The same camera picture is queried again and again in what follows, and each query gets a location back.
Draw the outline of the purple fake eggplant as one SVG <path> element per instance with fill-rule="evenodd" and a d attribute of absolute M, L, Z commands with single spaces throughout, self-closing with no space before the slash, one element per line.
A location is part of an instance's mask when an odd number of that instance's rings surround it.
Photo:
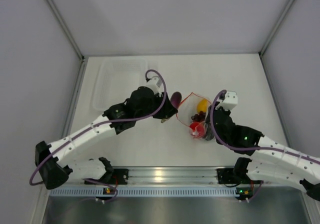
<path fill-rule="evenodd" d="M 175 109 L 178 109 L 182 101 L 182 94 L 179 91 L 174 92 L 170 97 L 170 103 Z"/>

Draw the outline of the red fake tomato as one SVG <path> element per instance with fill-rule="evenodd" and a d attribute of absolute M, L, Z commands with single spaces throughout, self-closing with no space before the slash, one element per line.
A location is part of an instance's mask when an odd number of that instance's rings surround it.
<path fill-rule="evenodd" d="M 192 136 L 200 136 L 203 131 L 203 126 L 200 122 L 194 121 L 189 125 L 189 130 Z"/>

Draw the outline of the dark red fake grapes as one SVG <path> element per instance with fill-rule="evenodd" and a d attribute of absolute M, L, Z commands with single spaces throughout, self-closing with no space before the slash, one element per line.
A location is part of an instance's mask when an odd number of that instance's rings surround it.
<path fill-rule="evenodd" d="M 201 123 L 201 122 L 205 121 L 205 119 L 206 119 L 206 113 L 203 111 L 200 111 L 199 113 L 196 113 L 195 115 L 191 116 L 191 120 L 193 122 Z"/>

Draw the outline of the yellow fake lemon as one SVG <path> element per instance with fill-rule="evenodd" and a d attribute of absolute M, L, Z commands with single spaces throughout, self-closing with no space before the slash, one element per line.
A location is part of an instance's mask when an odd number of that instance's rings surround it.
<path fill-rule="evenodd" d="M 206 113 L 207 109 L 208 109 L 208 105 L 210 104 L 210 102 L 208 102 L 206 99 L 202 99 L 196 107 L 196 111 L 198 114 L 200 113 Z"/>

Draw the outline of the clear zip top bag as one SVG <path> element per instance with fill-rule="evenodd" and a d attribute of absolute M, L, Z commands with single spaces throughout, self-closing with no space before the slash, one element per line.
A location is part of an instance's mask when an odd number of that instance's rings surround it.
<path fill-rule="evenodd" d="M 212 101 L 209 98 L 195 92 L 191 92 L 180 102 L 176 118 L 187 128 L 193 139 L 205 137 L 208 129 L 206 117 L 211 104 Z"/>

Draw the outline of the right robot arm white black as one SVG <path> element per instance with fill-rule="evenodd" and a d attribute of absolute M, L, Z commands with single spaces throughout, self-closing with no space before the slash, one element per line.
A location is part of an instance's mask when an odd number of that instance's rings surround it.
<path fill-rule="evenodd" d="M 320 199 L 320 159 L 282 145 L 262 132 L 233 122 L 229 110 L 210 105 L 206 122 L 216 142 L 242 155 L 233 176 L 296 188 L 310 198 Z"/>

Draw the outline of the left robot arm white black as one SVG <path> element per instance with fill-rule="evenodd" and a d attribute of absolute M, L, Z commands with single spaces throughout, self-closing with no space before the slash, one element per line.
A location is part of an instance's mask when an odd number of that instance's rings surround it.
<path fill-rule="evenodd" d="M 91 124 L 58 141 L 41 141 L 35 146 L 36 171 L 48 190 L 67 181 L 84 180 L 86 184 L 110 184 L 114 168 L 105 157 L 75 163 L 74 158 L 107 138 L 133 128 L 137 121 L 154 118 L 162 122 L 178 113 L 182 100 L 180 92 L 172 96 L 154 93 L 146 86 L 133 91 L 124 102 L 112 105 Z"/>

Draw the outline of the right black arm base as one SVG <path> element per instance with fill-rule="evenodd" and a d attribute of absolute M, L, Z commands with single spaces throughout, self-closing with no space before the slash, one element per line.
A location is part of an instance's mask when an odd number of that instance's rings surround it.
<path fill-rule="evenodd" d="M 241 180 L 234 174 L 233 168 L 218 168 L 217 180 L 222 185 L 239 185 Z"/>

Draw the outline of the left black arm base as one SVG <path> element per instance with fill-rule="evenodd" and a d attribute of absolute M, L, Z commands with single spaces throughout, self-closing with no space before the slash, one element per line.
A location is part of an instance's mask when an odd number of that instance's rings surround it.
<path fill-rule="evenodd" d="M 129 170 L 126 168 L 115 168 L 113 171 L 106 171 L 100 179 L 93 179 L 100 184 L 126 185 L 128 182 Z"/>

